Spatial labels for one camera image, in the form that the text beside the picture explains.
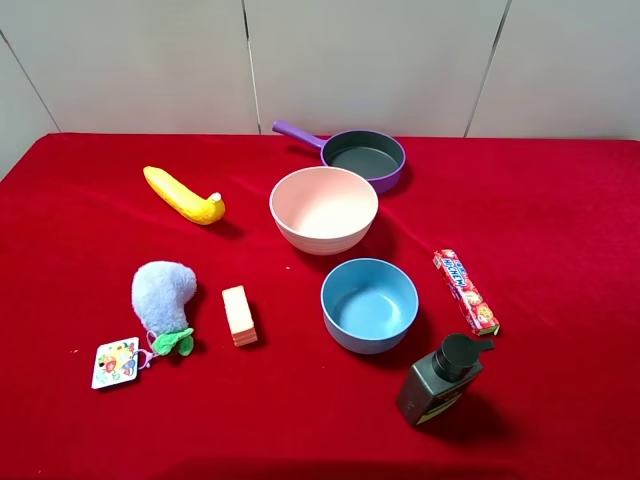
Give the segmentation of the dark pump dispenser bottle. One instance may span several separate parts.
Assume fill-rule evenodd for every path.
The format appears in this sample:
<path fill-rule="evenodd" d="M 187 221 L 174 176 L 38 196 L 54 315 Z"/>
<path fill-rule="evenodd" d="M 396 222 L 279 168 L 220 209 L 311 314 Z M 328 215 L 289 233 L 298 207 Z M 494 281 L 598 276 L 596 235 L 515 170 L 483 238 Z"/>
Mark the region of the dark pump dispenser bottle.
<path fill-rule="evenodd" d="M 406 422 L 416 427 L 451 407 L 483 370 L 480 354 L 494 348 L 492 339 L 454 333 L 415 362 L 396 400 Z"/>

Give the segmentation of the pink plastic bowl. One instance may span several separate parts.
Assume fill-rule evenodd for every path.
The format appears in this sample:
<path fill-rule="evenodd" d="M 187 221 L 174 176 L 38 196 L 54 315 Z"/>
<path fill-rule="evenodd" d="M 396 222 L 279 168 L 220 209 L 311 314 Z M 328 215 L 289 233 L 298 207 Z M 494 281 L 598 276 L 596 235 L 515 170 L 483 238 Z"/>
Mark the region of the pink plastic bowl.
<path fill-rule="evenodd" d="M 270 213 L 283 237 L 311 255 L 345 252 L 369 231 L 378 194 L 363 177 L 336 167 L 294 171 L 274 186 Z"/>

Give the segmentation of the blue plastic bowl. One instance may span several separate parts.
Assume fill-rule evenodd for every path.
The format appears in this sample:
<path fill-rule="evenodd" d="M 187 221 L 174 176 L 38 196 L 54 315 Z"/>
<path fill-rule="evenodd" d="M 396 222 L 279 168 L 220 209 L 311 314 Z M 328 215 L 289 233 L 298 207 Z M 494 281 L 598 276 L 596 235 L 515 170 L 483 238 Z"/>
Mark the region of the blue plastic bowl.
<path fill-rule="evenodd" d="M 324 279 L 320 301 L 325 327 L 344 349 L 363 355 L 386 352 L 405 337 L 419 310 L 417 289 L 397 266 L 356 258 Z"/>

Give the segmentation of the purple toy frying pan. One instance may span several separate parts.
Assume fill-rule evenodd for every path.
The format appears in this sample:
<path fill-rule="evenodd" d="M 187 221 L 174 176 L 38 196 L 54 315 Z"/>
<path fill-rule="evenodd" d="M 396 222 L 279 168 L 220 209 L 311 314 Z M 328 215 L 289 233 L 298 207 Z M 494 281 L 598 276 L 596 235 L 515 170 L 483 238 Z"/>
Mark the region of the purple toy frying pan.
<path fill-rule="evenodd" d="M 403 146 L 381 132 L 349 130 L 321 139 L 284 121 L 275 121 L 272 130 L 318 149 L 324 165 L 360 175 L 377 193 L 395 187 L 406 164 Z"/>

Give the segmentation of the orange wafer block toy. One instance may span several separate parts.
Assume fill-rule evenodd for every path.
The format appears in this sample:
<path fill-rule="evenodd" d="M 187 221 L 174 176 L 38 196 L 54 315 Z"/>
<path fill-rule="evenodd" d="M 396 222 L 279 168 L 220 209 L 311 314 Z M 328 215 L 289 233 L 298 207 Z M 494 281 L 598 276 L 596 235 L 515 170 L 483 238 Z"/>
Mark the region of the orange wafer block toy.
<path fill-rule="evenodd" d="M 222 298 L 234 345 L 240 347 L 255 342 L 257 333 L 244 287 L 223 290 Z"/>

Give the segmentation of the yellow toy banana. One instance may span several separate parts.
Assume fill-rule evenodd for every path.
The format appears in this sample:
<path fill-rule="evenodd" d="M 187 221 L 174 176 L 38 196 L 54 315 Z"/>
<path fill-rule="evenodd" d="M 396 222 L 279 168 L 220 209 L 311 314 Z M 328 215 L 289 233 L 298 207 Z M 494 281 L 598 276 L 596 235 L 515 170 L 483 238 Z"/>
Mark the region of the yellow toy banana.
<path fill-rule="evenodd" d="M 224 217 L 226 206 L 219 192 L 203 198 L 157 167 L 146 166 L 143 174 L 152 190 L 190 222 L 211 225 Z"/>

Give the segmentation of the red velvet tablecloth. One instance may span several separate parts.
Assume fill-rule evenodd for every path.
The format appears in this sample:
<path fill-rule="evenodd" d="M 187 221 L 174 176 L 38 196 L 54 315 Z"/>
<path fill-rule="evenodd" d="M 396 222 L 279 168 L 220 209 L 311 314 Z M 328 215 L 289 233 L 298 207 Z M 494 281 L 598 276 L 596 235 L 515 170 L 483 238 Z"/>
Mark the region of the red velvet tablecloth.
<path fill-rule="evenodd" d="M 1 183 L 5 479 L 635 479 L 639 475 L 639 145 L 406 138 L 407 166 L 344 258 L 396 264 L 420 296 L 404 340 L 359 356 L 327 333 L 326 274 L 293 248 L 273 186 L 314 166 L 282 136 L 50 134 Z M 197 225 L 143 168 L 224 217 Z M 434 253 L 454 250 L 499 321 L 475 335 Z M 155 355 L 132 280 L 191 268 L 189 356 Z M 222 291 L 257 340 L 236 347 Z M 492 339 L 451 407 L 412 427 L 397 397 L 450 334 Z M 94 390 L 97 348 L 139 338 L 133 381 Z"/>

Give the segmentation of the red Hi-Chew candy pack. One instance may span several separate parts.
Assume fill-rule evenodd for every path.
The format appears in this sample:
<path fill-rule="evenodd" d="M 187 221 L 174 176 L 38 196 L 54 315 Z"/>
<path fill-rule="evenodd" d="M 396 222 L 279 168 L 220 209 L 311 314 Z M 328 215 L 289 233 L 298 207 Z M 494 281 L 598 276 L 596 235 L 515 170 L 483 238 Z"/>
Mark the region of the red Hi-Chew candy pack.
<path fill-rule="evenodd" d="M 456 252 L 451 249 L 437 250 L 433 263 L 456 299 L 472 332 L 477 336 L 497 335 L 500 329 L 499 321 L 471 281 Z"/>

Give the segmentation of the white illustrated paper tag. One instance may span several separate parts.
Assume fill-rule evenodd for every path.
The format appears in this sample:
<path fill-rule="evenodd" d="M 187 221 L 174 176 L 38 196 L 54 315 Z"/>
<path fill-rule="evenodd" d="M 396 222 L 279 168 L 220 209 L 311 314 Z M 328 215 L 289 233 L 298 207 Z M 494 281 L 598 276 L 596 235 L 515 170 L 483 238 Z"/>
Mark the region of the white illustrated paper tag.
<path fill-rule="evenodd" d="M 97 390 L 135 380 L 138 347 L 138 337 L 100 345 L 96 351 L 91 388 Z"/>

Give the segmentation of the blue plush eggplant keychain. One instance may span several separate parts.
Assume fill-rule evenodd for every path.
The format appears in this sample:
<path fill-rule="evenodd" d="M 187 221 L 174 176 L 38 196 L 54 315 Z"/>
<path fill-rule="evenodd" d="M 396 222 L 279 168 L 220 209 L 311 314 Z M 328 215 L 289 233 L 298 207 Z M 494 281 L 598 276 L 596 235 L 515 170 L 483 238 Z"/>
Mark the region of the blue plush eggplant keychain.
<path fill-rule="evenodd" d="M 152 261 L 133 276 L 131 301 L 155 355 L 177 352 L 189 356 L 194 349 L 193 332 L 185 305 L 197 289 L 194 271 L 177 262 Z"/>

